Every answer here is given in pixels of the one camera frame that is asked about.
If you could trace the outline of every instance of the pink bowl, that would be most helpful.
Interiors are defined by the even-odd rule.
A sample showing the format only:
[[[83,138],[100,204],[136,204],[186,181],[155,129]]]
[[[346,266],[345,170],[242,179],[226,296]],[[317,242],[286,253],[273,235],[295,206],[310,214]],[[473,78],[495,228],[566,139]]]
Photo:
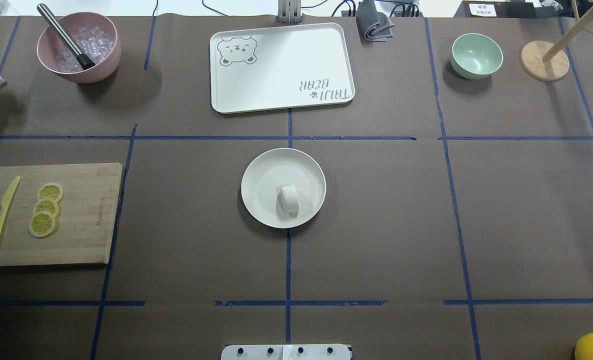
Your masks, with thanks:
[[[95,66],[78,72],[61,72],[57,65],[57,56],[61,54],[65,44],[61,41],[57,32],[51,27],[48,27],[43,31],[41,37],[38,38],[38,43],[36,44],[38,61],[47,70],[52,71],[52,73],[59,75],[63,79],[79,84],[97,83],[114,73],[114,70],[119,66],[119,60],[121,60],[121,42],[119,41],[117,28],[109,18],[98,13],[84,12],[68,14],[60,18],[59,22],[61,22],[61,25],[63,25],[63,28],[70,36],[78,34],[82,28],[92,29],[93,27],[100,27],[110,36],[114,36],[116,40],[109,55],[100,63],[95,64]]]

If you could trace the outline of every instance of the wooden cutting board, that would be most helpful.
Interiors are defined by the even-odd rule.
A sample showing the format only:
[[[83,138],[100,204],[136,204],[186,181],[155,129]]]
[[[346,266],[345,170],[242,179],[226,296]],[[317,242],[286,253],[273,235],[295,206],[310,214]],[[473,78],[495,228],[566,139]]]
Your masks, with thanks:
[[[0,167],[1,199],[20,176],[0,237],[0,266],[107,264],[110,258],[123,166],[119,163]],[[31,235],[37,193],[46,183],[63,187],[58,228]]]

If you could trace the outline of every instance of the round wooden base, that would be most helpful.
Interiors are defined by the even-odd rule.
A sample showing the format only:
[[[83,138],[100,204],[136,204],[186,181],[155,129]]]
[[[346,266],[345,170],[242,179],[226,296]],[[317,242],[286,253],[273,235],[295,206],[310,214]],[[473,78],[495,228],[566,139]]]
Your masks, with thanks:
[[[523,69],[542,82],[555,82],[564,77],[570,68],[570,61],[563,50],[557,52],[550,61],[542,60],[543,55],[553,46],[553,43],[540,39],[523,46],[521,49]]]

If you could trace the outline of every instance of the mint green bowl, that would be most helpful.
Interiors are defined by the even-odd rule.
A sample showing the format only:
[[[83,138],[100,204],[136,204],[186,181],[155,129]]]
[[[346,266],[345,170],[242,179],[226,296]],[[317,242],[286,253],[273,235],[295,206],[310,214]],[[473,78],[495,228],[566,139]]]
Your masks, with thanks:
[[[450,63],[464,78],[479,80],[499,70],[503,64],[503,51],[488,36],[470,32],[455,39]]]

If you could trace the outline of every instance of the gray cloth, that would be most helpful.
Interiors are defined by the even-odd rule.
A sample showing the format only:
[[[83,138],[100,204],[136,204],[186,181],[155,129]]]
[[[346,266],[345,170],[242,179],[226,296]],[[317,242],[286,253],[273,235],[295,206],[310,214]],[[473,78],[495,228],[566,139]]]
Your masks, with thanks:
[[[358,4],[356,24],[367,41],[385,42],[393,36],[394,24],[386,14],[377,11],[374,0],[363,0]]]

